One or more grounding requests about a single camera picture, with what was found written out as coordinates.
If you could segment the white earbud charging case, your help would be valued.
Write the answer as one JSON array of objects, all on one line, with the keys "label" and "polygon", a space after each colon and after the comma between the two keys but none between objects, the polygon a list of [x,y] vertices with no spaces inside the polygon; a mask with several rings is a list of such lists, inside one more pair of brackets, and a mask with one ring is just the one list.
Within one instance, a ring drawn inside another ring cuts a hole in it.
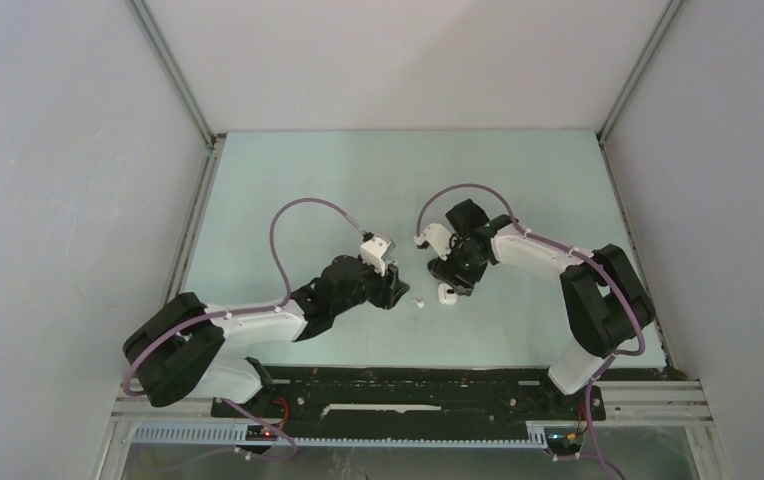
[{"label": "white earbud charging case", "polygon": [[458,301],[458,295],[455,290],[446,283],[441,283],[437,288],[437,298],[441,305],[452,306]]}]

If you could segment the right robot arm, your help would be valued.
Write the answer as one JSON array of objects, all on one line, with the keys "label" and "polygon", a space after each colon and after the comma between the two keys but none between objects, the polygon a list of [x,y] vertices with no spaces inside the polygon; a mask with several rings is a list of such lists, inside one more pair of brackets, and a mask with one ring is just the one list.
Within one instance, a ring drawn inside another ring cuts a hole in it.
[{"label": "right robot arm", "polygon": [[548,369],[539,392],[543,411],[564,418],[580,403],[579,391],[627,341],[646,348],[644,328],[656,318],[652,299],[620,247],[578,249],[533,233],[510,214],[489,218],[467,199],[446,214],[447,223],[418,225],[420,249],[435,258],[430,274],[454,294],[469,296],[488,267],[524,269],[560,288],[571,339]]}]

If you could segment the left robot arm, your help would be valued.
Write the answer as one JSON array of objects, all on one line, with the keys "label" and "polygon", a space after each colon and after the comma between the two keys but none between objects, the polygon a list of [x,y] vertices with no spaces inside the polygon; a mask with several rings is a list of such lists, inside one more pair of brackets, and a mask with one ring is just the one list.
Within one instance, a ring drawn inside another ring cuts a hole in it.
[{"label": "left robot arm", "polygon": [[409,290],[396,265],[379,273],[341,255],[284,304],[218,306],[180,293],[124,342],[124,391],[156,408],[189,396],[225,398],[250,416],[262,416],[273,406],[274,390],[266,369],[250,355],[252,347],[315,338],[358,306],[393,309]]}]

